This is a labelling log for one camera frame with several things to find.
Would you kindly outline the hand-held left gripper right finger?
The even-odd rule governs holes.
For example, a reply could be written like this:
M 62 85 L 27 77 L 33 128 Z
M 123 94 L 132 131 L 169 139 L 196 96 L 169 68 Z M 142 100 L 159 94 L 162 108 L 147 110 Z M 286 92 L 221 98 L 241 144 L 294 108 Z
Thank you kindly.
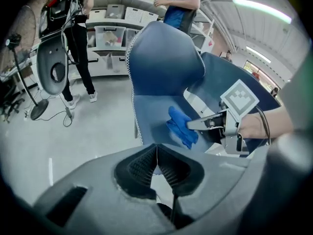
M 187 151 L 158 144 L 156 194 L 176 229 L 201 219 L 235 187 L 249 159 Z

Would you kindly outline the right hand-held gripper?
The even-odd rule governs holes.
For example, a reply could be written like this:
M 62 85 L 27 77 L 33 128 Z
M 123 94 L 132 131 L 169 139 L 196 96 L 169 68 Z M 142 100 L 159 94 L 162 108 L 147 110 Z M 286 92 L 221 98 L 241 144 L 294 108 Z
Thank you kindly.
M 252 90 L 242 81 L 237 80 L 221 96 L 221 102 L 226 106 L 214 115 L 200 120 L 187 122 L 189 130 L 208 131 L 213 129 L 224 129 L 221 140 L 225 152 L 229 155 L 248 155 L 249 151 L 239 133 L 239 127 L 244 116 L 246 116 L 257 104 L 259 99 Z

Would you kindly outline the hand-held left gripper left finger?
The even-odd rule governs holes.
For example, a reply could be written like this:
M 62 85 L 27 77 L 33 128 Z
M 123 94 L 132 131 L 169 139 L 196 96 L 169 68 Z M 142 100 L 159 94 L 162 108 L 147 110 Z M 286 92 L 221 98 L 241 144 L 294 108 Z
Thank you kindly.
M 157 145 L 90 160 L 47 189 L 36 212 L 69 235 L 166 235 L 175 226 L 151 188 Z

